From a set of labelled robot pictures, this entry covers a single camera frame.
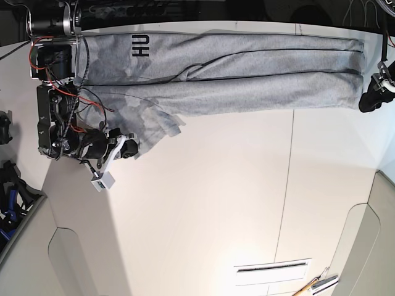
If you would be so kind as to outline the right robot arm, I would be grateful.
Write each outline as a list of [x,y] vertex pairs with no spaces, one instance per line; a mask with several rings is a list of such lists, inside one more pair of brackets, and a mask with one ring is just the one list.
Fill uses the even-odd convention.
[[82,9],[78,1],[27,1],[26,31],[31,38],[28,54],[30,72],[41,85],[37,87],[38,150],[51,160],[68,157],[78,160],[97,173],[119,158],[133,157],[138,143],[133,134],[109,129],[107,120],[97,128],[81,127],[78,114],[95,107],[104,117],[110,108],[96,96],[90,100],[81,95],[85,90],[89,62],[79,82],[77,50],[87,46],[81,35]]

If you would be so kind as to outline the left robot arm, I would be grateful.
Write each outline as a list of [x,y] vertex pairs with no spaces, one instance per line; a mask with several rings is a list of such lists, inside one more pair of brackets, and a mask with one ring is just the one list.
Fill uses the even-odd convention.
[[390,103],[394,100],[394,62],[386,65],[388,60],[388,47],[394,47],[394,43],[389,34],[388,17],[394,18],[394,1],[375,1],[382,10],[382,45],[381,60],[377,64],[378,73],[371,76],[371,81],[366,92],[359,101],[359,110],[362,113],[369,113],[379,109],[382,104]]

